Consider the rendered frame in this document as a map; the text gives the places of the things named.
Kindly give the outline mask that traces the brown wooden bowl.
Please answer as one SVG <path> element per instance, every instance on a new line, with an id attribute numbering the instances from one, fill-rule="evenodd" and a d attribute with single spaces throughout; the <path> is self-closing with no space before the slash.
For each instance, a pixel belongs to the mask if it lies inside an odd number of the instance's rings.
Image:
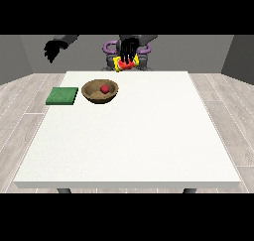
<path id="1" fill-rule="evenodd" d="M 103 93 L 101 87 L 107 85 L 109 91 Z M 110 79 L 94 79 L 88 81 L 82 88 L 82 95 L 91 103 L 104 104 L 110 102 L 118 92 L 118 84 Z"/>

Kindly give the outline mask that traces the yellow cup with melon print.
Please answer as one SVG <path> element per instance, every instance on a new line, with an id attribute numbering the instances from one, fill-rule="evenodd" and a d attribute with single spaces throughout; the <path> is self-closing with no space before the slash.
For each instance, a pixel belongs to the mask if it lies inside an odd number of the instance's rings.
<path id="1" fill-rule="evenodd" d="M 131 69 L 139 65 L 138 55 L 135 55 L 133 60 L 129 60 L 128 62 L 122 61 L 121 57 L 115 57 L 113 59 L 114 69 L 116 72 L 120 72 L 122 70 Z"/>

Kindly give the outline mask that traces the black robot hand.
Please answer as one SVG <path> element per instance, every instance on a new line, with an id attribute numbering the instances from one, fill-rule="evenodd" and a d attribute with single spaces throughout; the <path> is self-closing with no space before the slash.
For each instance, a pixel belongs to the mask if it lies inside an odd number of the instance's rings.
<path id="1" fill-rule="evenodd" d="M 44 47 L 45 56 L 48 58 L 49 62 L 53 62 L 60 53 L 60 50 L 65 50 L 67 47 L 68 44 L 63 41 L 48 41 Z"/>
<path id="2" fill-rule="evenodd" d="M 129 64 L 136 56 L 137 49 L 139 48 L 139 40 L 132 37 L 125 39 L 121 43 L 120 57 L 121 61 Z"/>

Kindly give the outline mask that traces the green square pad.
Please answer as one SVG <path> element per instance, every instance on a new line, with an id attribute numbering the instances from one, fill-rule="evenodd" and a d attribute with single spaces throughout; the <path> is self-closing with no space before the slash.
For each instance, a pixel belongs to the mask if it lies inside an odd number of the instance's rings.
<path id="1" fill-rule="evenodd" d="M 47 105 L 73 105 L 78 92 L 77 87 L 53 87 Z"/>

